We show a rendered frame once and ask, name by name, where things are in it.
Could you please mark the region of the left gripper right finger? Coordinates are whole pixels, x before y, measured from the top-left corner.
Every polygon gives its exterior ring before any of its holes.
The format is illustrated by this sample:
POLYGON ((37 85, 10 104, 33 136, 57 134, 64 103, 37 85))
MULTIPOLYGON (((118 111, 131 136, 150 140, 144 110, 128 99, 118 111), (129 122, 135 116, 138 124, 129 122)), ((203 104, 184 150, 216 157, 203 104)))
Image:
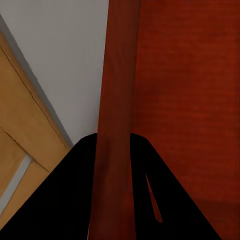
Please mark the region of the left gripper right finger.
POLYGON ((136 240, 222 240, 147 138, 130 134, 130 160, 136 240))

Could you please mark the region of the storage box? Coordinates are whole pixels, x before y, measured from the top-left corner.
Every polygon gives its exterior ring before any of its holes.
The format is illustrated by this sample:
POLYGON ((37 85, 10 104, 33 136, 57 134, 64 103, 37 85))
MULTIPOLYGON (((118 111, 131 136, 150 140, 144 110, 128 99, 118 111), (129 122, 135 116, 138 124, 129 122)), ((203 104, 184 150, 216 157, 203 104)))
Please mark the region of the storage box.
POLYGON ((131 133, 240 240, 240 0, 109 0, 97 133, 87 240, 137 240, 131 133))

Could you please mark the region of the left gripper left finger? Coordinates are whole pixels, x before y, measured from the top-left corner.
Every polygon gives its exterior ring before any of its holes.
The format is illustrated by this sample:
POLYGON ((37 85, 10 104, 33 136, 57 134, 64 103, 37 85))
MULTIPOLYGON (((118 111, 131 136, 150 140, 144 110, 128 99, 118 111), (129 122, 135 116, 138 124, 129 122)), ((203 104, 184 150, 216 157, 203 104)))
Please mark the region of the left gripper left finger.
POLYGON ((0 240, 88 240, 97 134, 77 142, 0 230, 0 240))

